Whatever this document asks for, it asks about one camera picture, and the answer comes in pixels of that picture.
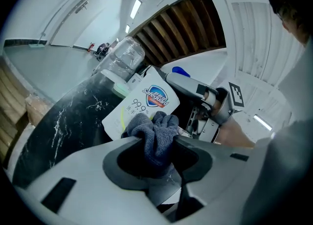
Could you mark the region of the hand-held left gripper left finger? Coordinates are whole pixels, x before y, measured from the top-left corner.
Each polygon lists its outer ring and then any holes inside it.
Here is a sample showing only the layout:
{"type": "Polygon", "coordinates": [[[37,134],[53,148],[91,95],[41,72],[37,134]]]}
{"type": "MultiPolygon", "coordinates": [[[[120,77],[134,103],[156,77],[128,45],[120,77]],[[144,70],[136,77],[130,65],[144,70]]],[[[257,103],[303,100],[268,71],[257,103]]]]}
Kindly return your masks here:
{"type": "Polygon", "coordinates": [[[181,177],[175,169],[160,179],[147,179],[151,196],[120,188],[103,170],[109,152],[136,142],[128,137],[75,152],[16,191],[49,225],[167,225],[157,206],[179,200],[181,177]]]}

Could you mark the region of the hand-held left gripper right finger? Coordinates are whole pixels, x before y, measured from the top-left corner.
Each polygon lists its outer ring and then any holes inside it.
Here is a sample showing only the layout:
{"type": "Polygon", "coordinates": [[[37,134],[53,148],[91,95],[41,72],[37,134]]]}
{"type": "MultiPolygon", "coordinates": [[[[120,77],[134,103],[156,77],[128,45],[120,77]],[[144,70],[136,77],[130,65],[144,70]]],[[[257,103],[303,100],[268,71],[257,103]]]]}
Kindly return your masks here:
{"type": "Polygon", "coordinates": [[[172,162],[181,176],[176,222],[239,222],[254,180],[241,176],[250,149],[175,136],[172,162]]]}

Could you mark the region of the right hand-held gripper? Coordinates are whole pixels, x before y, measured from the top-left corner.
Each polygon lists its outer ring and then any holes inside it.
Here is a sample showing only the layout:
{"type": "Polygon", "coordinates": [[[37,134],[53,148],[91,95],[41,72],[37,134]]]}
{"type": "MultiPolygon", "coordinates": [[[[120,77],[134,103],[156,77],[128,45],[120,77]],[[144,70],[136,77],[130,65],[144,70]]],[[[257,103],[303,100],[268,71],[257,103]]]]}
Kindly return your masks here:
{"type": "Polygon", "coordinates": [[[240,87],[226,82],[226,87],[212,88],[185,75],[171,72],[166,82],[193,102],[186,132],[192,138],[215,143],[220,127],[238,110],[243,108],[240,87]]]}

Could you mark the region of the person's right hand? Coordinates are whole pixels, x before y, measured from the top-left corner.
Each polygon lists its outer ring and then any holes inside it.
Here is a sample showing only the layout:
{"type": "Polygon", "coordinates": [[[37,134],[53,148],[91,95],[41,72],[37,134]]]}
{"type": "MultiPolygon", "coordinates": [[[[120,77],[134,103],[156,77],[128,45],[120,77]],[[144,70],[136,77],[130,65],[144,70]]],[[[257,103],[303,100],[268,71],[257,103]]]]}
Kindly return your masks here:
{"type": "Polygon", "coordinates": [[[202,98],[197,98],[195,105],[199,108],[196,114],[196,120],[211,119],[222,125],[227,121],[227,117],[220,117],[219,112],[222,108],[222,102],[217,99],[215,93],[206,91],[202,98]]]}

